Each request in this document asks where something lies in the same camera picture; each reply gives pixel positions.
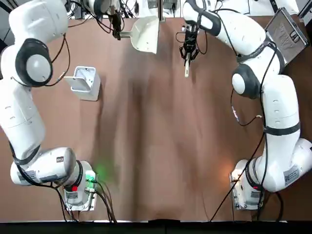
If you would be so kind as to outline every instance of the cable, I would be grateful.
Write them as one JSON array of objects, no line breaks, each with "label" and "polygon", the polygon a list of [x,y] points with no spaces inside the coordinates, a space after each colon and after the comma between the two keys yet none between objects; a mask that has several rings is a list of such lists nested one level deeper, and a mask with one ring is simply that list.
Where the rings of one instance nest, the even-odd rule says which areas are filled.
[{"label": "cable", "polygon": [[11,0],[11,1],[15,5],[15,8],[17,8],[19,6],[15,0]]},{"label": "cable", "polygon": [[58,58],[58,56],[60,55],[62,49],[63,49],[63,46],[64,46],[64,43],[65,43],[65,37],[63,37],[63,42],[62,42],[62,45],[60,46],[60,49],[57,53],[57,55],[54,57],[54,59],[52,60],[52,63]]},{"label": "cable", "polygon": [[107,204],[107,201],[106,201],[106,198],[101,194],[99,193],[98,191],[95,192],[101,199],[102,201],[104,202],[105,206],[106,206],[106,210],[107,210],[107,216],[108,216],[108,219],[110,222],[114,222],[114,223],[117,223],[117,220],[115,219],[115,217],[112,216],[112,213],[109,209],[109,206]]},{"label": "cable", "polygon": [[10,7],[8,7],[7,5],[5,5],[2,1],[0,1],[0,7],[6,11],[7,13],[11,13],[12,9]]},{"label": "cable", "polygon": [[234,201],[233,201],[233,196],[231,196],[232,198],[232,218],[233,218],[233,222],[235,222],[235,218],[234,218]]},{"label": "cable", "polygon": [[239,124],[240,126],[245,127],[245,126],[251,124],[256,118],[262,118],[262,116],[256,115],[256,116],[253,117],[253,119],[250,120],[249,122],[247,122],[247,123],[245,123],[245,124],[241,123],[241,122],[239,121],[239,118],[238,118],[238,115],[237,115],[237,113],[236,113],[236,110],[234,109],[233,104],[232,104],[233,93],[234,93],[234,89],[232,89],[232,93],[231,93],[231,101],[230,101],[230,103],[231,103],[231,108],[232,108],[232,112],[233,112],[233,114],[234,114],[234,116],[235,116],[235,118],[236,118],[236,121],[238,122],[238,124]]},{"label": "cable", "polygon": [[[263,78],[262,78],[262,81],[261,81],[261,85],[260,85],[260,104],[261,104],[261,110],[262,110],[262,113],[263,113],[263,126],[264,128],[266,127],[266,119],[265,119],[265,113],[264,113],[264,107],[263,107],[263,102],[262,102],[262,87],[263,87],[263,82],[264,82],[264,79],[265,79],[265,76],[273,62],[273,59],[276,55],[276,52],[277,52],[277,45],[275,44],[275,42],[271,41],[271,44],[274,46],[274,53],[273,53],[273,56],[267,66],[267,69],[265,70],[264,72],[264,75],[263,75]],[[261,192],[260,192],[260,197],[259,197],[259,202],[258,202],[258,209],[257,209],[257,220],[259,220],[259,216],[260,216],[260,203],[261,203],[261,199],[262,199],[262,196],[263,196],[263,182],[264,182],[264,179],[265,179],[265,176],[266,176],[266,173],[267,173],[267,169],[268,169],[268,139],[267,139],[267,135],[265,134],[265,167],[264,167],[264,174],[263,174],[263,177],[262,177],[262,181],[261,181]]]},{"label": "cable", "polygon": [[9,32],[11,31],[11,28],[9,28],[9,30],[6,32],[4,38],[3,38],[3,42],[5,42],[6,37],[8,36]]},{"label": "cable", "polygon": [[246,15],[246,14],[250,14],[250,5],[249,5],[249,0],[247,0],[248,1],[248,12],[247,13],[244,13],[244,15]]},{"label": "cable", "polygon": [[9,1],[9,0],[6,0],[6,2],[10,5],[10,7],[14,10],[15,9],[15,6],[13,6],[13,4]]},{"label": "cable", "polygon": [[68,46],[68,43],[67,43],[65,35],[64,35],[64,40],[65,40],[66,47],[67,47],[67,52],[68,52],[68,66],[67,66],[67,69],[66,69],[65,72],[63,72],[63,74],[53,84],[46,84],[45,86],[47,86],[47,87],[51,87],[51,86],[54,86],[54,85],[58,84],[64,78],[64,76],[66,75],[66,73],[69,70],[69,67],[70,67],[70,51],[69,51],[69,46]]},{"label": "cable", "polygon": [[201,200],[203,202],[205,216],[207,218],[207,221],[209,221],[209,218],[208,218],[208,215],[207,215],[207,210],[206,210],[206,205],[205,205],[205,199],[204,199],[204,192],[203,192],[203,190],[201,190]]},{"label": "cable", "polygon": [[87,22],[87,20],[90,20],[90,17],[91,17],[91,15],[89,15],[88,18],[86,18],[83,22],[78,23],[78,24],[74,24],[74,25],[70,25],[70,26],[68,26],[68,27],[69,27],[69,28],[73,28],[73,27],[82,25],[82,24],[84,24],[85,22]]},{"label": "cable", "polygon": [[220,203],[219,207],[217,208],[217,210],[215,211],[213,217],[210,219],[209,222],[211,222],[211,221],[214,219],[214,217],[216,216],[216,214],[217,214],[218,211],[220,210],[222,204],[224,203],[225,199],[226,199],[226,198],[228,197],[228,195],[232,192],[233,188],[235,187],[235,185],[238,183],[238,181],[239,181],[239,179],[241,178],[241,176],[242,176],[242,175],[244,174],[244,172],[246,171],[246,168],[249,166],[251,160],[254,158],[255,153],[257,152],[258,148],[260,147],[261,142],[262,142],[262,140],[263,140],[263,137],[264,137],[264,133],[262,134],[262,137],[261,137],[261,139],[260,139],[260,141],[259,141],[259,143],[258,143],[256,149],[254,150],[253,155],[252,155],[252,156],[250,157],[250,159],[247,161],[246,166],[244,167],[242,173],[239,175],[239,177],[237,178],[237,181],[234,183],[234,185],[231,187],[231,189],[230,189],[230,190],[228,191],[228,193],[225,195],[225,197],[223,198],[222,202]]},{"label": "cable", "polygon": [[136,2],[135,2],[135,4],[133,5],[132,9],[130,9],[130,8],[128,7],[128,1],[129,1],[129,0],[126,0],[126,2],[124,2],[124,0],[122,0],[123,3],[120,2],[120,5],[124,5],[124,6],[126,7],[126,8],[124,8],[124,6],[123,6],[125,13],[127,13],[128,15],[130,15],[132,18],[133,18],[133,17],[136,18],[136,17],[132,14],[132,10],[133,10],[134,7],[136,6]]},{"label": "cable", "polygon": [[184,43],[183,41],[180,41],[180,40],[177,39],[177,35],[178,35],[178,34],[185,34],[185,33],[184,33],[184,32],[177,32],[177,33],[175,34],[175,39],[176,39],[176,41],[179,42],[179,43]]},{"label": "cable", "polygon": [[198,46],[198,43],[197,43],[197,39],[196,39],[197,48],[198,48],[199,52],[200,52],[202,55],[205,55],[205,54],[207,53],[207,51],[208,51],[208,39],[207,39],[207,32],[206,32],[206,31],[205,31],[205,38],[206,38],[206,50],[205,50],[205,52],[201,52],[201,50],[200,50],[200,48],[199,48],[199,46]]},{"label": "cable", "polygon": [[112,29],[111,27],[108,27],[107,25],[103,24],[103,23],[98,19],[98,17],[96,17],[92,12],[90,12],[90,11],[85,7],[84,1],[81,1],[82,4],[77,3],[77,2],[75,2],[75,1],[71,1],[71,2],[77,4],[78,6],[80,6],[81,8],[83,8],[89,15],[91,15],[93,18],[95,18],[96,21],[97,21],[97,24],[98,24],[99,26],[100,26],[100,24],[101,24],[101,25],[103,25],[104,27],[106,27],[107,29],[109,29],[109,31],[106,31],[102,26],[100,26],[101,29],[103,29],[103,31],[104,31],[105,33],[108,33],[108,34],[111,33],[111,31],[112,31],[113,29]]},{"label": "cable", "polygon": [[283,199],[282,199],[282,196],[279,194],[279,192],[275,192],[275,194],[277,195],[277,198],[280,202],[280,209],[279,209],[279,214],[278,214],[278,217],[276,219],[276,222],[279,222],[281,221],[282,217],[283,217],[283,213],[284,213],[284,202],[283,202]]},{"label": "cable", "polygon": [[229,42],[230,42],[230,45],[231,45],[231,47],[232,47],[232,49],[233,49],[235,55],[237,56],[237,52],[236,52],[236,50],[234,49],[234,46],[233,46],[232,41],[231,41],[231,39],[230,39],[228,30],[226,29],[225,24],[224,24],[222,18],[221,18],[220,15],[217,13],[218,11],[221,11],[221,10],[223,10],[223,11],[233,11],[233,12],[236,12],[236,13],[239,13],[239,12],[238,12],[238,11],[235,11],[235,10],[232,10],[232,9],[227,9],[227,8],[223,8],[223,9],[219,9],[219,10],[214,10],[214,11],[213,11],[213,12],[219,17],[221,23],[223,24],[223,27],[224,27],[224,31],[225,31],[225,33],[226,33],[226,36],[228,37]]}]

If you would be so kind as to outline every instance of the black cable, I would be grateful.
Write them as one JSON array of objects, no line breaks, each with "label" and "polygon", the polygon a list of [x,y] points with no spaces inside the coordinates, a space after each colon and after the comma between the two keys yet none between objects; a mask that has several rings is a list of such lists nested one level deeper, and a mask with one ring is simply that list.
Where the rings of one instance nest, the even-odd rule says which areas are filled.
[{"label": "black cable", "polygon": [[65,43],[65,37],[63,37],[63,42],[62,42],[62,45],[60,46],[60,49],[57,53],[57,55],[54,57],[54,59],[52,60],[52,63],[58,58],[58,56],[60,55],[62,49],[63,49],[63,46],[64,46],[64,43]]},{"label": "black cable", "polygon": [[213,12],[219,17],[221,23],[223,24],[223,27],[224,27],[224,31],[225,31],[225,33],[226,33],[226,36],[228,37],[229,42],[230,42],[230,45],[231,45],[231,47],[232,47],[232,49],[233,49],[235,55],[237,56],[237,52],[236,52],[236,50],[234,49],[234,46],[233,46],[232,41],[231,41],[231,39],[230,39],[228,30],[226,29],[225,24],[224,24],[222,18],[221,18],[220,15],[217,13],[218,11],[221,11],[221,10],[223,10],[223,11],[234,11],[234,12],[236,12],[236,13],[239,13],[239,12],[237,12],[237,11],[235,11],[235,10],[232,10],[232,9],[227,9],[227,8],[223,8],[223,9],[219,9],[219,10],[213,11]]},{"label": "black cable", "polygon": [[104,195],[104,198],[106,199],[106,200],[108,200],[108,203],[109,203],[109,207],[108,207],[108,209],[110,210],[110,214],[111,214],[111,218],[112,218],[112,220],[116,220],[116,218],[115,218],[115,213],[114,213],[114,209],[113,209],[113,201],[112,201],[112,195],[111,195],[111,192],[109,191],[109,189],[108,189],[108,187],[107,187],[107,185],[104,183],[104,185],[105,185],[105,188],[107,189],[107,191],[108,191],[108,195],[105,193],[105,191],[104,191],[104,188],[103,188],[103,186],[101,185],[101,183],[99,183],[99,182],[97,182],[97,184],[101,187],[101,190],[102,190],[102,193],[103,193],[103,195]]},{"label": "black cable", "polygon": [[250,120],[249,122],[247,122],[247,123],[245,123],[245,124],[241,123],[241,122],[239,121],[239,118],[238,118],[238,115],[237,115],[237,113],[236,113],[236,110],[235,110],[234,107],[233,107],[233,93],[234,93],[234,89],[232,89],[232,93],[231,93],[231,101],[230,101],[230,103],[231,103],[231,108],[232,108],[232,112],[233,112],[233,114],[234,114],[234,116],[235,116],[235,118],[236,118],[236,121],[238,122],[238,124],[239,124],[240,126],[245,127],[245,126],[251,124],[256,118],[261,117],[261,116],[255,116],[255,117],[253,117],[253,119]]},{"label": "black cable", "polygon": [[6,0],[6,2],[10,5],[10,7],[14,10],[15,7],[13,6],[13,4],[9,1],[9,0]]},{"label": "black cable", "polygon": [[93,18],[95,18],[96,19],[96,21],[97,21],[97,24],[100,26],[100,24],[101,25],[103,25],[104,27],[106,27],[107,29],[109,29],[109,31],[106,31],[103,27],[101,27],[101,29],[103,29],[103,31],[104,32],[106,32],[106,33],[111,33],[111,31],[113,30],[111,27],[108,27],[107,25],[105,25],[104,23],[102,23],[99,19],[98,19],[98,17],[96,17],[92,12],[90,12],[86,7],[85,7],[85,5],[84,5],[84,1],[81,1],[81,3],[82,4],[80,4],[80,3],[77,3],[77,2],[75,2],[75,1],[71,1],[71,2],[74,2],[75,4],[77,4],[78,6],[80,6],[81,8],[83,8],[89,15],[91,15]]},{"label": "black cable", "polygon": [[82,24],[84,24],[85,22],[87,22],[87,20],[90,20],[90,17],[91,17],[91,15],[89,15],[88,18],[86,18],[83,22],[78,23],[78,24],[74,24],[74,25],[70,25],[70,26],[68,26],[68,27],[69,27],[69,28],[73,28],[73,27],[82,25]]},{"label": "black cable", "polygon": [[107,204],[107,201],[105,199],[105,197],[103,197],[103,195],[101,193],[99,193],[98,191],[95,192],[101,199],[102,201],[104,202],[105,206],[106,206],[106,210],[107,210],[107,216],[108,216],[108,219],[110,222],[114,222],[114,223],[117,223],[117,220],[115,218],[112,217],[112,213],[109,209],[109,206]]},{"label": "black cable", "polygon": [[260,141],[259,141],[259,143],[258,143],[256,149],[254,150],[253,155],[252,155],[252,156],[250,157],[250,159],[247,161],[246,166],[244,167],[242,173],[239,175],[239,177],[237,178],[237,181],[234,183],[234,185],[231,187],[231,189],[230,189],[230,190],[228,191],[228,193],[225,195],[225,197],[223,198],[222,202],[220,203],[219,207],[217,208],[217,210],[215,211],[213,217],[210,219],[209,222],[211,222],[211,221],[214,219],[214,217],[216,216],[216,214],[217,214],[218,211],[220,210],[222,204],[224,203],[224,201],[226,200],[226,198],[228,197],[228,195],[232,192],[232,190],[234,189],[235,185],[238,183],[238,181],[239,181],[239,179],[241,178],[241,176],[242,176],[242,175],[244,174],[244,172],[246,171],[246,168],[249,166],[251,160],[254,158],[255,153],[257,152],[258,148],[260,147],[261,142],[262,142],[262,140],[263,140],[263,137],[264,137],[264,133],[262,134],[262,137],[261,137],[261,139],[260,139]]},{"label": "black cable", "polygon": [[2,1],[0,1],[0,7],[5,10],[7,13],[11,13],[12,9],[10,7],[8,7],[7,5],[5,5]]},{"label": "black cable", "polygon": [[55,81],[53,84],[46,84],[45,86],[47,86],[47,87],[51,87],[51,86],[54,86],[54,85],[58,84],[58,83],[64,78],[64,76],[66,76],[66,73],[67,73],[68,70],[69,70],[69,67],[70,67],[70,51],[69,51],[69,46],[68,46],[68,43],[67,43],[67,40],[66,40],[66,36],[65,36],[65,35],[64,35],[64,40],[65,40],[66,47],[67,47],[67,52],[68,52],[68,66],[67,66],[67,69],[66,69],[66,71],[57,79],[57,81]]},{"label": "black cable", "polygon": [[179,43],[184,43],[183,41],[179,41],[179,40],[177,39],[177,35],[178,35],[178,34],[185,34],[185,33],[183,33],[183,32],[177,32],[177,33],[175,34],[175,39],[176,39],[176,41],[179,42]]},{"label": "black cable", "polygon": [[11,31],[11,28],[9,28],[9,30],[6,32],[4,38],[3,38],[3,42],[5,42],[6,37],[8,36],[9,32]]},{"label": "black cable", "polygon": [[135,4],[133,5],[133,7],[132,7],[132,9],[130,9],[130,7],[128,6],[128,1],[129,0],[126,0],[126,2],[124,2],[124,0],[122,0],[122,2],[123,3],[121,3],[120,5],[124,5],[125,7],[126,7],[126,9],[128,10],[128,14],[133,18],[136,18],[133,14],[132,14],[132,10],[134,9],[134,7],[136,6],[136,2],[135,2]]},{"label": "black cable", "polygon": [[15,8],[17,8],[19,6],[15,0],[11,0],[11,1],[15,5]]},{"label": "black cable", "polygon": [[247,0],[248,1],[248,12],[247,13],[244,13],[244,15],[246,15],[246,14],[250,14],[250,5],[249,5],[249,0]]},{"label": "black cable", "polygon": [[233,196],[232,196],[232,218],[233,218],[233,222],[235,222],[235,218],[234,218],[234,200],[233,200]]},{"label": "black cable", "polygon": [[200,48],[199,48],[199,46],[198,46],[198,43],[197,43],[197,39],[196,39],[197,48],[198,48],[199,52],[200,52],[202,55],[205,55],[205,54],[207,53],[207,51],[208,51],[208,39],[207,39],[207,32],[206,32],[206,31],[205,31],[205,38],[206,38],[206,50],[205,50],[205,52],[201,52],[201,50],[200,50]]},{"label": "black cable", "polygon": [[278,214],[278,217],[276,219],[276,222],[279,222],[281,221],[282,217],[283,217],[283,213],[284,213],[284,202],[283,202],[283,199],[282,199],[282,196],[279,194],[279,192],[276,192],[275,193],[277,195],[277,198],[280,202],[280,209],[279,209],[279,214]]},{"label": "black cable", "polygon": [[[273,56],[267,66],[267,69],[265,70],[264,72],[264,75],[263,75],[263,78],[262,78],[262,81],[261,81],[261,85],[260,85],[260,104],[261,104],[261,110],[262,110],[262,113],[263,113],[263,126],[266,127],[266,119],[265,119],[265,113],[264,113],[264,107],[263,107],[263,101],[262,101],[262,87],[263,87],[263,82],[264,82],[264,79],[265,79],[265,76],[273,62],[273,59],[276,55],[276,52],[277,52],[277,45],[275,42],[271,41],[270,42],[273,46],[274,46],[274,53],[273,53]],[[261,192],[260,192],[260,198],[259,198],[259,202],[258,202],[258,209],[257,209],[257,220],[259,220],[259,216],[260,216],[260,203],[261,203],[261,199],[262,199],[262,196],[263,196],[263,182],[264,182],[264,179],[265,179],[265,176],[266,176],[266,173],[267,173],[267,169],[268,169],[268,140],[267,140],[267,135],[265,134],[265,167],[264,167],[264,174],[263,174],[263,177],[262,177],[262,181],[261,181]]]},{"label": "black cable", "polygon": [[212,11],[212,12],[219,12],[219,11],[233,11],[233,12],[235,12],[235,13],[239,13],[239,14],[241,14],[239,11],[236,11],[236,10],[234,10],[234,9],[231,9],[231,8],[222,8],[222,9],[217,9],[217,10],[214,10],[214,11]]}]

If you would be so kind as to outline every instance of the brown table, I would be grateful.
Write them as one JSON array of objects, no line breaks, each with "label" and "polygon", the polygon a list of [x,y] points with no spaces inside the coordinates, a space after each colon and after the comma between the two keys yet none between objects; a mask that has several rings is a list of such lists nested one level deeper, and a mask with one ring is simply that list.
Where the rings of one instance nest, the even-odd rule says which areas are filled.
[{"label": "brown table", "polygon": [[[263,26],[269,19],[256,18]],[[125,28],[133,22],[126,20]],[[182,24],[183,19],[160,24],[157,55],[136,51],[129,40],[117,41],[94,21],[70,28],[68,75],[78,65],[96,67],[102,82],[99,101],[79,101],[65,81],[33,90],[46,126],[43,148],[72,147],[77,159],[89,161],[111,189],[117,219],[206,220],[202,198],[212,217],[229,190],[229,172],[251,156],[260,140],[261,122],[242,128],[231,111],[231,77],[237,63],[230,48],[208,36],[208,53],[199,55],[190,77],[184,77],[175,40]],[[198,42],[204,50],[203,34]],[[60,45],[61,39],[49,45],[52,58]],[[309,47],[286,69],[298,93],[302,135],[310,140],[311,55]],[[54,63],[54,79],[67,62],[64,48]],[[260,113],[258,100],[235,95],[233,102],[242,121]],[[12,158],[3,132],[0,139],[0,221],[61,220],[55,192],[11,182]],[[281,192],[284,219],[312,218],[311,180],[307,174]],[[231,220],[231,205],[228,198],[215,220]],[[278,209],[272,196],[262,217],[274,219]],[[107,219],[105,213],[98,200],[96,211],[80,218]],[[251,213],[235,211],[235,219],[250,220]]]}]

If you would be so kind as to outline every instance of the label sticker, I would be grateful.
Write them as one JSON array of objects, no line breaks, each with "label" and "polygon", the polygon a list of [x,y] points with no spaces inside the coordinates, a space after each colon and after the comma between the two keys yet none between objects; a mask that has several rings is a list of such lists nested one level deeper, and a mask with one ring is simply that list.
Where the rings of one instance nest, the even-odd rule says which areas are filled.
[{"label": "label sticker", "polygon": [[259,198],[259,197],[260,197],[260,192],[254,192],[254,191],[252,191],[251,197]]},{"label": "label sticker", "polygon": [[57,162],[63,162],[64,161],[64,157],[57,157]]},{"label": "label sticker", "polygon": [[[26,175],[28,175],[29,178],[31,178],[32,180],[37,180],[37,177],[36,177],[36,172],[35,171],[27,171],[27,172],[24,172]],[[18,177],[19,177],[19,180],[20,181],[23,181],[25,180],[24,177],[18,172]]]},{"label": "label sticker", "polygon": [[295,164],[288,171],[284,172],[285,186],[293,183],[296,179],[299,178],[299,169]]},{"label": "label sticker", "polygon": [[77,192],[66,192],[66,198],[67,199],[76,199],[78,198]]}]

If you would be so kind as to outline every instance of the white dustpan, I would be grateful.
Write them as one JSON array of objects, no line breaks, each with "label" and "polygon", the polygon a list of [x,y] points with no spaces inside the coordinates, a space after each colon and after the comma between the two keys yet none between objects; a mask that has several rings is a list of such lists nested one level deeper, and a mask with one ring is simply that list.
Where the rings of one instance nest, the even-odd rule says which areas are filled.
[{"label": "white dustpan", "polygon": [[157,16],[139,18],[130,32],[120,32],[121,38],[130,38],[132,46],[142,52],[157,53],[159,19]]}]

